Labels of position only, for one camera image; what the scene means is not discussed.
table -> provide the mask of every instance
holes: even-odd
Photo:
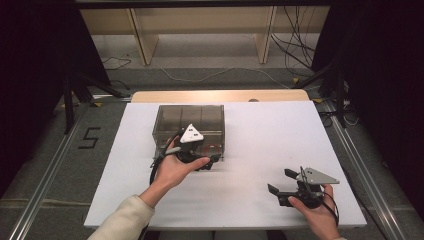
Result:
[[[291,91],[137,93],[122,117],[84,226],[98,227],[122,200],[131,194],[140,193],[148,186],[149,167],[155,150],[152,130],[158,106],[187,103],[224,105],[224,161],[214,164],[211,171],[190,173],[181,185],[171,190],[157,205],[149,229],[307,227],[305,219],[297,210],[280,207],[277,198],[267,189],[267,183],[270,183],[281,191],[295,191],[296,181],[284,176],[284,168],[299,171],[300,166],[312,167],[340,180],[339,185],[334,185],[340,227],[365,226],[366,221],[315,106],[304,98],[306,94],[303,90]],[[199,96],[204,94],[204,102],[199,102]],[[299,99],[285,101],[286,94],[293,94]],[[159,102],[150,102],[149,95]],[[165,100],[169,101],[172,96],[176,97],[176,101],[166,103]],[[260,102],[245,102],[246,99],[257,99]]]

white sleeve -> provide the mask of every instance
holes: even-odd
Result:
[[[138,239],[155,210],[137,195],[125,199],[99,228],[88,238],[95,239]]]

